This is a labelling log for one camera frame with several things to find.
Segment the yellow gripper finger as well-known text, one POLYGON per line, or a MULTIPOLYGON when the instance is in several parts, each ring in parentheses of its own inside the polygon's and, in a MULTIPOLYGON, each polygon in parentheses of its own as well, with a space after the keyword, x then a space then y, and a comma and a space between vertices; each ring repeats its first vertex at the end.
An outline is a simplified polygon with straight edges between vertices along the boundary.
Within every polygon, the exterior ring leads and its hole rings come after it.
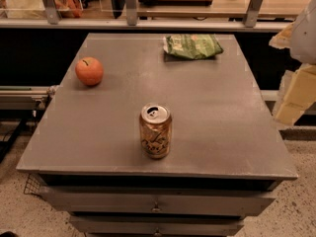
POLYGON ((269 41, 269 46, 277 49, 290 48, 292 29, 293 23, 290 23, 283 30, 281 30, 279 33, 271 38, 271 40, 269 41))
POLYGON ((294 125, 316 102, 316 65, 302 64, 295 72, 286 71, 281 80, 274 118, 294 125))

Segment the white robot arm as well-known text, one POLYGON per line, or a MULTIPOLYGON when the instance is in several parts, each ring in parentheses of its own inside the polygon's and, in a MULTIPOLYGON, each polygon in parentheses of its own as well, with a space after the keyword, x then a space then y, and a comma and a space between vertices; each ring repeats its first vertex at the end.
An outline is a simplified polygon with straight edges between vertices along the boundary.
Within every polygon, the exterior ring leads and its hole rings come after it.
POLYGON ((290 81, 274 108, 275 120, 294 125, 316 102, 316 0, 311 0, 296 20, 271 38, 269 45, 288 48, 301 66, 290 74, 290 81))

